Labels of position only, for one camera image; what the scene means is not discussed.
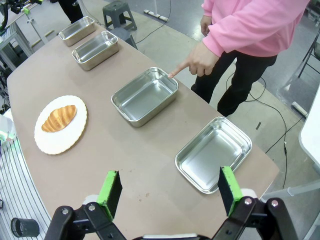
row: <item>rectangular metal pan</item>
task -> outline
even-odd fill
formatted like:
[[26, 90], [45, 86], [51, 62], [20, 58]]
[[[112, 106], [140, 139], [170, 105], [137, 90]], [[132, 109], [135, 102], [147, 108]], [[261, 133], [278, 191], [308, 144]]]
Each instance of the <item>rectangular metal pan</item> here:
[[111, 101], [129, 123], [141, 127], [176, 98], [178, 87], [163, 70], [151, 67], [119, 89]]
[[72, 56], [81, 68], [88, 71], [119, 51], [118, 38], [103, 31], [72, 51]]
[[59, 32], [59, 37], [67, 46], [72, 46], [95, 30], [95, 20], [85, 16]]
[[212, 194], [218, 190], [220, 167], [235, 171], [251, 149], [244, 132], [225, 117], [216, 117], [176, 155], [175, 165], [198, 190]]

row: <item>white plate with scalloped edge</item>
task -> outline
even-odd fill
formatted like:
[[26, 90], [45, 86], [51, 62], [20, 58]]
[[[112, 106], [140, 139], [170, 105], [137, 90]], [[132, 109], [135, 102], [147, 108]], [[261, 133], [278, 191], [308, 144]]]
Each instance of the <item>white plate with scalloped edge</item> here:
[[[50, 113], [67, 105], [75, 105], [76, 114], [72, 121], [62, 130], [45, 132], [41, 129]], [[34, 127], [34, 140], [39, 149], [50, 155], [68, 150], [79, 139], [87, 122], [87, 108], [77, 96], [60, 96], [51, 101], [40, 113]]]

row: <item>floor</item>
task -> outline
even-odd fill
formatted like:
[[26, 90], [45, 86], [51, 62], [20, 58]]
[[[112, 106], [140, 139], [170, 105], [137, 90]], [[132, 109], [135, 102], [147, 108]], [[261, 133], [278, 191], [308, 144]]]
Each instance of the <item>floor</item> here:
[[[131, 34], [135, 41], [138, 42], [148, 33], [161, 26], [162, 23], [143, 14], [138, 14], [142, 13], [144, 9], [153, 10], [153, 1], [130, 0], [128, 2], [131, 10], [135, 11], [133, 16], [138, 27]], [[170, 10], [169, 0], [158, 0], [157, 2], [158, 13], [167, 17]], [[107, 2], [104, 0], [84, 0], [84, 3], [87, 10], [103, 23], [102, 7]], [[159, 67], [167, 72], [171, 71], [186, 57], [197, 41], [201, 39], [199, 28], [199, 22], [203, 13], [201, 3], [202, 0], [172, 1], [170, 21], [167, 25], [139, 43], [137, 45], [138, 49], [152, 59]], [[69, 24], [69, 20], [62, 12], [59, 4], [52, 4], [48, 0], [45, 0], [42, 5], [31, 10], [31, 13], [39, 23], [46, 22], [46, 24], [40, 25], [39, 30], [42, 33], [55, 30], [49, 36], [49, 40]], [[23, 16], [17, 23], [30, 43], [34, 43], [38, 37], [26, 21], [27, 18]], [[307, 52], [316, 32], [317, 29], [314, 25], [310, 23], [308, 18], [304, 17], [296, 30], [292, 47], [280, 54], [275, 66], [268, 69], [263, 75], [267, 83], [267, 90], [263, 93], [261, 101], [277, 108], [283, 115], [288, 127], [291, 127], [300, 119], [289, 108], [291, 102], [296, 101], [308, 110], [314, 98], [315, 90], [319, 85], [319, 77], [308, 67], [306, 67], [300, 79], [296, 77], [301, 59]], [[39, 43], [34, 49], [36, 50], [41, 46], [42, 43]], [[217, 102], [226, 90], [226, 81], [234, 72], [234, 69], [235, 66], [232, 64], [222, 76], [210, 103], [212, 107], [217, 107]], [[189, 88], [195, 81], [195, 77], [190, 75], [187, 69], [179, 73], [176, 78]], [[257, 82], [253, 85], [251, 93], [257, 97], [262, 91], [263, 86]], [[252, 141], [263, 151], [266, 151], [285, 131], [279, 114], [272, 108], [259, 102], [241, 104], [239, 109], [228, 118], [248, 134]], [[299, 121], [286, 136], [288, 162], [285, 187], [294, 187], [319, 179], [319, 175], [313, 169], [313, 161], [303, 152], [298, 141], [298, 135], [302, 126], [303, 120]], [[283, 140], [280, 140], [268, 152], [268, 156], [274, 160], [280, 169], [279, 175], [268, 191], [282, 189], [284, 183], [285, 155], [283, 144]], [[319, 199], [320, 190], [284, 199], [299, 239], [304, 237], [318, 215], [320, 211]], [[255, 231], [246, 230], [241, 239], [250, 240], [259, 238], [257, 238]], [[313, 239], [320, 239], [319, 231], [314, 234]]]
[[[143, 13], [145, 9], [155, 11], [154, 1], [152, 0], [130, 0], [127, 2], [130, 8], [137, 13]], [[199, 27], [203, 15], [203, 9], [201, 8], [203, 0], [158, 0], [156, 1], [158, 14], [168, 17], [170, 2], [171, 14], [167, 26], [196, 41], [200, 41], [203, 38]], [[295, 30], [293, 43], [289, 50], [280, 53], [275, 65], [269, 67], [262, 76], [266, 81], [266, 89], [281, 99], [288, 107], [295, 101], [306, 111], [309, 111], [315, 97], [316, 89], [318, 89], [320, 83], [318, 73], [308, 66], [300, 79], [297, 79], [297, 73], [300, 72], [301, 61], [317, 32], [318, 28], [308, 19], [308, 14], [305, 13]], [[311, 62], [320, 71], [318, 60], [313, 61], [312, 59]]]

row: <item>table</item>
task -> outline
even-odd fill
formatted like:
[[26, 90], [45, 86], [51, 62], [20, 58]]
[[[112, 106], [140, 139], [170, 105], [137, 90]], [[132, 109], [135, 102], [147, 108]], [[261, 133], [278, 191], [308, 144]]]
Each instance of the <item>table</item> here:
[[[320, 90], [318, 89], [313, 100], [311, 109], [309, 111], [308, 117], [299, 135], [299, 142], [302, 149], [314, 161], [315, 168], [317, 169], [320, 169], [320, 150], [319, 145], [317, 145], [320, 139], [320, 112], [318, 109], [319, 106]], [[320, 189], [320, 179], [315, 181], [315, 183], [315, 187], [317, 187], [316, 189]], [[320, 213], [318, 214], [310, 230], [304, 237], [304, 240], [310, 239], [317, 226], [320, 226]]]
[[[82, 70], [71, 52], [104, 30], [96, 27], [71, 47], [54, 38], [8, 78], [21, 148], [49, 214], [62, 205], [77, 209], [86, 196], [99, 193], [109, 170], [119, 170], [123, 190], [114, 223], [126, 238], [190, 232], [213, 236], [226, 218], [220, 193], [196, 190], [176, 168], [175, 156], [220, 114], [180, 82], [174, 102], [146, 125], [131, 126], [112, 105], [111, 96], [156, 64], [119, 40], [118, 53], [90, 71]], [[84, 101], [87, 124], [71, 149], [47, 155], [34, 141], [35, 124], [43, 108], [63, 95]], [[278, 171], [253, 145], [235, 175], [242, 187], [261, 196]]]

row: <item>person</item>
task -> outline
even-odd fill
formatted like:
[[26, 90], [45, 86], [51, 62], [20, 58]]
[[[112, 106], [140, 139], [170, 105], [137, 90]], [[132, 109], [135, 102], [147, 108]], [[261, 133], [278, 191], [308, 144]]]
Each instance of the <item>person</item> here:
[[84, 17], [77, 0], [58, 0], [58, 2], [72, 24]]
[[252, 84], [277, 55], [289, 48], [295, 27], [309, 0], [204, 0], [201, 32], [205, 36], [173, 70], [174, 77], [189, 67], [197, 75], [191, 90], [206, 102], [227, 68], [236, 58], [231, 86], [217, 110], [225, 117], [244, 102]]

